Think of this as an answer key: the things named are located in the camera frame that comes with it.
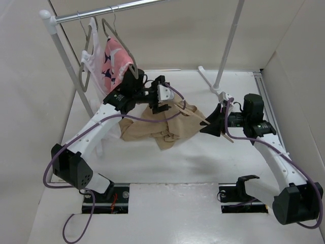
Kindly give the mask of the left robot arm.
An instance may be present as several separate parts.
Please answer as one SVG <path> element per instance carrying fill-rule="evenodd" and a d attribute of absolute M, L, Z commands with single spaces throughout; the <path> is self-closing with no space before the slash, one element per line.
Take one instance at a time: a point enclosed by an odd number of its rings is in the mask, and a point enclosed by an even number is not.
<path fill-rule="evenodd" d="M 130 74 L 125 75 L 73 139 L 63 146 L 53 146 L 51 166 L 54 175 L 78 190 L 94 191 L 101 201 L 106 202 L 113 197 L 113 182 L 95 173 L 87 160 L 109 130 L 126 117 L 136 104 L 148 104 L 155 114 L 169 109 L 166 102 L 173 99 L 174 93 L 165 77 L 158 76 L 149 87 L 145 86 L 144 77 L 143 71 L 138 79 Z"/>

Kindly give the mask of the beige t shirt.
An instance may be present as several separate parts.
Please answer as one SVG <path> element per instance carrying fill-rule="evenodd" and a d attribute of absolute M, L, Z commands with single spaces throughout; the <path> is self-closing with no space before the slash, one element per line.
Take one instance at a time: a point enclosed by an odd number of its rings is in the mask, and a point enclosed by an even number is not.
<path fill-rule="evenodd" d="M 200 125 L 206 117 L 194 105 L 183 101 L 169 102 L 168 111 L 153 114 L 149 107 L 141 115 L 142 121 L 124 118 L 119 122 L 121 139 L 138 141 L 146 138 L 155 139 L 161 150 L 174 146 L 178 140 L 194 136 L 203 127 Z"/>

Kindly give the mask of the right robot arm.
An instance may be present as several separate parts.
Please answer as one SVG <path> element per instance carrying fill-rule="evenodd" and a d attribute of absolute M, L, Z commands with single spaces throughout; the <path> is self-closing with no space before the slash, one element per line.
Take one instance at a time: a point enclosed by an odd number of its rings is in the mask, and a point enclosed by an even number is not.
<path fill-rule="evenodd" d="M 316 229 L 322 223 L 323 188 L 294 163 L 282 147 L 277 132 L 264 120 L 264 101 L 260 95 L 247 94 L 239 112 L 232 112 L 234 98 L 219 100 L 215 110 L 200 123 L 201 133 L 237 140 L 229 128 L 242 128 L 244 137 L 262 155 L 271 169 L 278 187 L 268 185 L 257 175 L 241 176 L 227 202 L 240 205 L 258 200 L 270 207 L 282 225 L 297 223 L 306 229 Z"/>

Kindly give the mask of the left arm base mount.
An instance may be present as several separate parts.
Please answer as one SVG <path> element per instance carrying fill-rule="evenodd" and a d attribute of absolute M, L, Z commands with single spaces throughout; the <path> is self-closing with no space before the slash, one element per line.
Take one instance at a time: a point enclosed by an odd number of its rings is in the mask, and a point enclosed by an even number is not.
<path fill-rule="evenodd" d="M 109 199 L 103 194 L 93 192 L 95 196 L 94 214 L 127 214 L 130 184 L 116 184 Z M 80 190 L 83 196 L 82 213 L 89 214 L 92 210 L 93 197 L 85 190 Z"/>

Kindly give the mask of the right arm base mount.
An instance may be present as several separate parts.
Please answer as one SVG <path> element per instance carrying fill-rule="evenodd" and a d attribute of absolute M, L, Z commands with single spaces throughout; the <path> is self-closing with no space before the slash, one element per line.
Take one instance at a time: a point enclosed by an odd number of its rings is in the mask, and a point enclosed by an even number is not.
<path fill-rule="evenodd" d="M 236 184 L 219 184 L 217 200 L 223 214 L 268 214 L 268 207 L 251 196 L 240 196 Z"/>

